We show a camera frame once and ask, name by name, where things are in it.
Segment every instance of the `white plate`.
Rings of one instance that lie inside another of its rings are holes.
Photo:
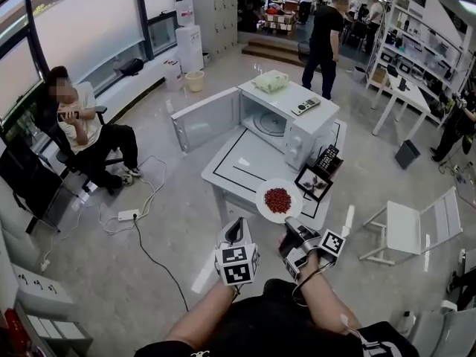
[[[285,213],[273,213],[265,203],[266,192],[277,187],[286,189],[286,192],[291,196],[291,207]],[[303,196],[294,182],[273,178],[263,182],[258,188],[256,192],[256,206],[266,219],[274,223],[284,223],[286,217],[297,218],[300,215],[300,212],[303,210]]]

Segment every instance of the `man sitting in chair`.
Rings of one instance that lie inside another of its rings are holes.
[[[134,130],[118,124],[101,125],[96,116],[96,99],[89,82],[72,85],[64,66],[51,69],[46,78],[48,96],[58,103],[59,127],[66,134],[75,161],[98,187],[117,189],[133,183],[132,177],[141,176],[137,165],[137,143]],[[112,149],[123,154],[123,176],[106,171],[104,161]]]

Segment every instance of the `open microwave door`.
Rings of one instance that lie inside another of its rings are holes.
[[[239,89],[233,87],[171,116],[182,151],[189,153],[239,124]]]

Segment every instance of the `sneaker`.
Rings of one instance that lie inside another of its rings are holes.
[[[446,292],[451,293],[454,290],[453,281],[456,277],[456,271],[453,271],[449,277],[448,285],[446,286]]]
[[[134,179],[131,175],[123,175],[121,178],[123,187],[130,187],[132,184],[134,184]]]
[[[128,175],[134,176],[134,177],[141,177],[142,172],[139,168],[128,168],[124,165],[124,172],[126,172]]]

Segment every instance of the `red beans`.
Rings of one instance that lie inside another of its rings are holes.
[[[265,193],[265,203],[273,213],[285,213],[291,207],[291,196],[286,189],[277,187]]]

